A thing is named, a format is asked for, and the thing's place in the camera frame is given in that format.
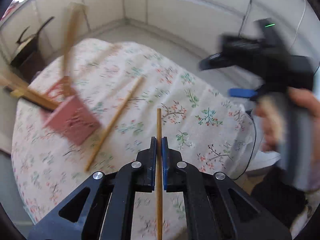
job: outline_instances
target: pink utensil holder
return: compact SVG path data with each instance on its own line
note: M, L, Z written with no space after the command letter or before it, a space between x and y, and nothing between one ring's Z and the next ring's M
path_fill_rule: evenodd
M51 98L57 98L61 94L60 85L61 80L46 94ZM67 97L52 113L43 111L42 116L44 127L50 127L78 146L100 127L99 121L76 94Z

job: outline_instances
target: floor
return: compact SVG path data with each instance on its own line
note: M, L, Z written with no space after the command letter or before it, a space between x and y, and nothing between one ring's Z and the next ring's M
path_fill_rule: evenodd
M93 33L92 38L97 38L107 42L135 41L140 44L149 46L167 58L176 62L178 65L192 72L196 76L205 80L223 95L228 94L228 89L237 87L225 74L218 70L209 70L200 72L198 70L198 62L201 60L197 55L190 53L185 48L168 41L154 33L144 29L125 25L114 28L109 31ZM246 103L243 100L235 100L236 103ZM8 213L10 219L14 222L18 230L27 237L32 226L32 222L27 213L23 209L23 203L20 198L15 179L12 172L11 160L7 154L0 153L0 202ZM251 192L253 186L262 180L263 176L256 178L248 178L246 175L240 177L236 183L246 190Z

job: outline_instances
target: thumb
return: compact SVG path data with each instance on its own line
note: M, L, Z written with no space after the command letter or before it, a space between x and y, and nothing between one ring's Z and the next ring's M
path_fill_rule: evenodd
M308 109L314 117L320 118L320 102L310 90L290 87L288 93L297 106Z

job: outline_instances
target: silver rivet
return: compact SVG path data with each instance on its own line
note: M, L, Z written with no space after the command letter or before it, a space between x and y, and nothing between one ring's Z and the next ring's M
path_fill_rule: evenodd
M222 172L217 172L216 173L216 178L218 180L224 180L226 178L226 175L224 173L222 173Z
M131 163L131 166L133 168L140 168L141 167L141 162L133 162L133 163Z
M103 177L103 173L100 172L100 171L97 171L97 172L95 172L95 173L92 175L92 177L93 177L94 179L101 179L101 178Z
M178 163L177 163L177 167L178 167L178 168L182 168L182 169L183 169L183 168L185 168L186 166L187 166L187 164L186 164L185 162L178 162Z

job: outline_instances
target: white tablecloth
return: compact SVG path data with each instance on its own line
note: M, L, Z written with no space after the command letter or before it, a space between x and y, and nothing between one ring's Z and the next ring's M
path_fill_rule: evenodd
M169 147L200 171L242 172L253 146L252 122L240 106L146 46L86 39L75 46L74 87L105 127L135 78L145 76L88 173L84 166L101 130L80 147L43 129L39 108L20 100L12 143L12 166L26 209L37 222L95 171L111 173L135 160L156 136L156 109L162 108ZM60 79L61 57L30 85L45 92ZM186 227L183 196L164 193L164 239ZM137 193L132 239L154 239L155 194Z

